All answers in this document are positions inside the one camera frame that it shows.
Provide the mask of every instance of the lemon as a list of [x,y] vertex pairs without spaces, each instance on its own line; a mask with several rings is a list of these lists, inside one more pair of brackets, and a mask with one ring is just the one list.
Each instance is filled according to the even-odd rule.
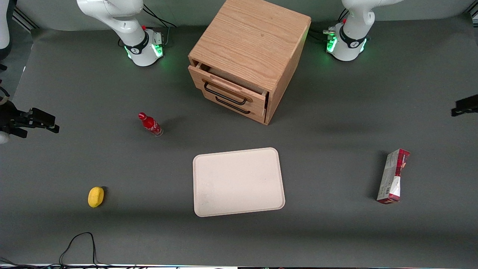
[[88,204],[89,206],[95,208],[103,202],[105,196],[105,191],[102,187],[94,187],[90,190],[88,194]]

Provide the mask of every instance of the cabinet top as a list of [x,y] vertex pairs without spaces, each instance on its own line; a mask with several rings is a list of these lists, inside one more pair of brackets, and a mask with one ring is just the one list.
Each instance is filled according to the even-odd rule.
[[227,0],[189,58],[274,91],[310,22],[263,0]]

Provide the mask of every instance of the bottle cap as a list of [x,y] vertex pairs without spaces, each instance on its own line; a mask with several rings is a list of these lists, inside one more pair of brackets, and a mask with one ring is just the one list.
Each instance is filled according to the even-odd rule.
[[148,116],[146,116],[146,114],[143,113],[143,112],[141,112],[141,113],[138,114],[138,118],[139,118],[140,120],[142,120],[142,121],[146,120],[147,117],[148,117]]

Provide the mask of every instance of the white tray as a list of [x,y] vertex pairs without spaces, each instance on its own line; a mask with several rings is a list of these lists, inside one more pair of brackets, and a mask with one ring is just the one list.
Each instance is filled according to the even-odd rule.
[[194,212],[200,217],[281,209],[279,154],[272,147],[202,154],[193,160]]

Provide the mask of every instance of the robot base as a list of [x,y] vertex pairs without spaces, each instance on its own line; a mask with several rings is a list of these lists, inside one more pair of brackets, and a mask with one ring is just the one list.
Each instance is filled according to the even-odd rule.
[[163,36],[161,33],[156,33],[151,29],[146,29],[145,32],[149,35],[149,43],[141,54],[129,53],[125,48],[128,57],[140,67],[150,66],[163,56]]
[[[343,23],[338,23],[335,26],[331,26],[329,27],[329,31],[338,33],[338,30],[340,30],[342,25]],[[345,43],[340,36],[335,34],[331,36],[331,39],[327,43],[326,51],[332,54],[338,60],[348,62],[359,56],[359,54],[363,51],[366,42],[367,40],[365,39],[365,41],[362,44],[359,44],[357,47],[349,48],[347,43]]]

